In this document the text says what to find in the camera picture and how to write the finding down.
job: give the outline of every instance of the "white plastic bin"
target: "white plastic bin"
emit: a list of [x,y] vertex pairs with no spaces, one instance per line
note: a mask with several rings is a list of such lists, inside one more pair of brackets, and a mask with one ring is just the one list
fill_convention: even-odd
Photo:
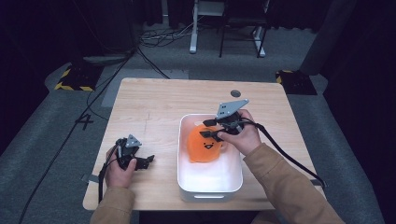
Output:
[[180,197],[186,202],[219,203],[229,201],[242,187],[242,166],[239,151],[223,142],[218,159],[190,162],[187,138],[202,121],[215,115],[189,114],[180,121],[177,151],[177,182]]

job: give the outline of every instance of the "tan sleeve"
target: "tan sleeve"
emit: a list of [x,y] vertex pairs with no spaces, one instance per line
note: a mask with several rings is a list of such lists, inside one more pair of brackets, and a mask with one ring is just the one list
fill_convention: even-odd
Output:
[[103,200],[91,217],[90,223],[126,223],[131,222],[134,194],[129,189],[108,188]]
[[244,161],[289,223],[344,223],[310,180],[267,145],[255,148]]

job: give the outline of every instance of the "human hand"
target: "human hand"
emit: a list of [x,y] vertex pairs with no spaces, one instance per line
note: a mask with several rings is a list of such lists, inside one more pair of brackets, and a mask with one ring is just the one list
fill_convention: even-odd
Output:
[[[108,187],[121,187],[128,189],[131,186],[132,176],[134,174],[134,168],[136,167],[136,159],[132,159],[129,162],[128,168],[122,170],[117,163],[116,151],[111,155],[110,161],[112,161],[106,169],[106,184]],[[106,157],[111,153],[111,149],[107,152]]]
[[[250,113],[246,109],[238,110],[238,113],[242,118],[250,119],[252,121]],[[244,129],[238,135],[232,135],[225,132],[218,132],[218,137],[225,142],[233,144],[244,156],[246,156],[253,149],[262,144],[260,139],[259,131],[252,124],[245,124]]]

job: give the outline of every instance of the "desk leg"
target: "desk leg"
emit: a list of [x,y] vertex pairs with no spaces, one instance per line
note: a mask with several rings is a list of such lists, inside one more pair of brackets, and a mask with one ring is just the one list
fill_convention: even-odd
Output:
[[193,14],[193,22],[192,22],[192,34],[191,34],[191,43],[190,43],[190,53],[197,52],[197,39],[198,39],[198,1],[194,2],[194,14]]
[[[259,50],[260,47],[261,34],[262,34],[261,27],[258,27],[256,31],[253,33],[253,38],[256,40],[254,41],[254,43],[256,44],[257,50]],[[264,48],[262,48],[262,50],[260,50],[260,57],[264,57],[264,56],[265,56],[265,51]]]

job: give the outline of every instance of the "person's left hand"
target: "person's left hand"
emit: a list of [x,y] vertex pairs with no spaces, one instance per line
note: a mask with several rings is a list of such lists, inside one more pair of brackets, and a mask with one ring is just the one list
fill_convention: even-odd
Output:
[[[107,152],[106,157],[110,154],[111,149]],[[111,155],[110,161],[112,161],[106,170],[106,184],[107,187],[120,187],[128,189],[131,186],[132,176],[134,175],[134,168],[136,167],[136,159],[132,159],[129,162],[128,168],[122,170],[117,163],[116,154]]]

